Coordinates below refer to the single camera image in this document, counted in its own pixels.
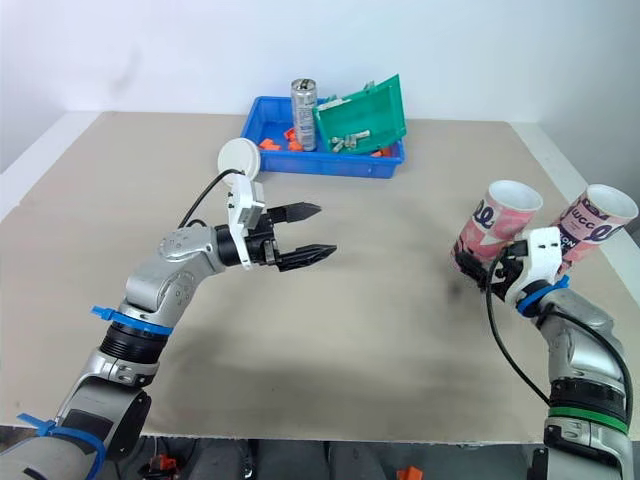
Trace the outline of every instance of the green plastic container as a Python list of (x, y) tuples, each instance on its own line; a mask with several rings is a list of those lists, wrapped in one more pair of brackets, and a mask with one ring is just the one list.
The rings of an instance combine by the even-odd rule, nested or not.
[(313, 109), (313, 114), (329, 152), (333, 148), (333, 137), (344, 138), (369, 130), (371, 135), (358, 140), (355, 148), (343, 148), (340, 151), (358, 154), (388, 147), (407, 134), (399, 75), (379, 85), (318, 105)]

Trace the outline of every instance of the robotic arm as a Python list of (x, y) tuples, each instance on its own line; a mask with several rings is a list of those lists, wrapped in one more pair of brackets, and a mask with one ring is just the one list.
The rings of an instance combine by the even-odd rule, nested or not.
[(94, 307), (111, 321), (54, 420), (21, 418), (38, 427), (0, 457), (0, 478), (94, 478), (104, 460), (127, 457), (145, 422), (151, 397), (143, 387), (158, 371), (158, 358), (195, 290), (206, 277), (242, 264), (275, 265), (280, 271), (312, 265), (336, 250), (309, 245), (281, 254), (273, 227), (297, 222), (320, 207), (297, 203), (268, 209), (262, 186), (235, 175), (228, 197), (229, 224), (192, 226), (167, 235), (155, 255), (129, 277), (117, 310)]
[(606, 312), (569, 290), (567, 277), (555, 283), (559, 245), (556, 227), (541, 228), (525, 232), (489, 272), (464, 252), (456, 260), (531, 318), (549, 345), (545, 448), (534, 452), (527, 479), (632, 480), (633, 392), (622, 346)]

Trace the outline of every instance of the white wall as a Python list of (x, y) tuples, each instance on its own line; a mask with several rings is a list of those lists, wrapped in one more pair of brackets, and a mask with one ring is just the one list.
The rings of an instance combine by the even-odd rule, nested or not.
[(2, 0), (0, 28), (0, 172), (64, 113), (44, 68), (32, 57), (27, 27), (33, 19), (17, 0)]
[(398, 72), (409, 117), (543, 120), (589, 180), (637, 166), (634, 0), (4, 1), (20, 72), (6, 90), (29, 79), (39, 94), (7, 118), (52, 105), (244, 113), (301, 75), (328, 95)]

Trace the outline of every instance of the silver can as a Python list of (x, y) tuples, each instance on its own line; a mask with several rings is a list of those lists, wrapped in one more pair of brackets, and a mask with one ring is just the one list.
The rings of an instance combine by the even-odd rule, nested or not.
[(316, 149), (316, 126), (313, 107), (318, 103), (316, 82), (310, 78), (299, 78), (291, 82), (291, 108), (296, 140), (309, 152)]

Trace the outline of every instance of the green ring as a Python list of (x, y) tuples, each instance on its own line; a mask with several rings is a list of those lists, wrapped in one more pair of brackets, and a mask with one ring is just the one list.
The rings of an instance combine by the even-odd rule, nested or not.
[(571, 417), (579, 418), (583, 420), (589, 420), (591, 422), (600, 423), (611, 427), (615, 430), (619, 430), (625, 435), (629, 433), (629, 427), (626, 423), (621, 422), (617, 418), (605, 415), (604, 413), (592, 412), (591, 410), (583, 410), (582, 408), (573, 407), (552, 407), (549, 409), (550, 417)]

